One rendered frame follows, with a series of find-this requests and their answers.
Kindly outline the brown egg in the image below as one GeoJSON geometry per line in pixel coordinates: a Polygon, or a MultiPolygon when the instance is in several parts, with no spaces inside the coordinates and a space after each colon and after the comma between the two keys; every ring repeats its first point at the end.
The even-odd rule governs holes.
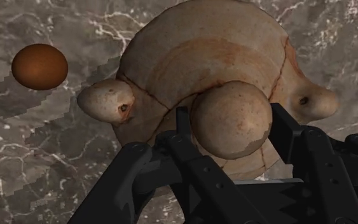
{"type": "Polygon", "coordinates": [[[64,54],[54,46],[42,43],[22,48],[11,63],[14,79],[33,90],[56,88],[67,78],[68,70],[64,54]]]}

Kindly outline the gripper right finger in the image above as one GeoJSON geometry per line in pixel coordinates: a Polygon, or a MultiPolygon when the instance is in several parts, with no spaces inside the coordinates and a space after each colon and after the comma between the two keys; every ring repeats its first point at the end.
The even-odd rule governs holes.
{"type": "Polygon", "coordinates": [[[279,103],[273,103],[270,142],[293,176],[304,181],[304,224],[358,224],[358,134],[344,141],[323,130],[300,125],[279,103]]]}

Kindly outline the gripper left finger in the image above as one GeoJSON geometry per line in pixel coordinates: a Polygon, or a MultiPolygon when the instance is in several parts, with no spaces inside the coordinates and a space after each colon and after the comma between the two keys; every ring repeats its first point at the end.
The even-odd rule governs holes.
{"type": "Polygon", "coordinates": [[[161,186],[171,186],[184,224],[267,224],[266,218],[213,159],[191,142],[188,109],[154,146],[124,145],[67,224],[136,224],[161,186]]]}

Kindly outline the beige lidded ceramic pot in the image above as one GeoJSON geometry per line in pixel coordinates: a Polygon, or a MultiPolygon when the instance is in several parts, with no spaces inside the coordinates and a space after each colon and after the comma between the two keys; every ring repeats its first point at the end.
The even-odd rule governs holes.
{"type": "Polygon", "coordinates": [[[186,106],[191,138],[231,179],[254,179],[279,160],[268,140],[270,104],[301,124],[336,113],[336,94],[312,83],[285,29],[240,0],[189,0],[152,19],[129,42],[114,77],[77,103],[110,123],[120,144],[153,144],[186,106]]]}

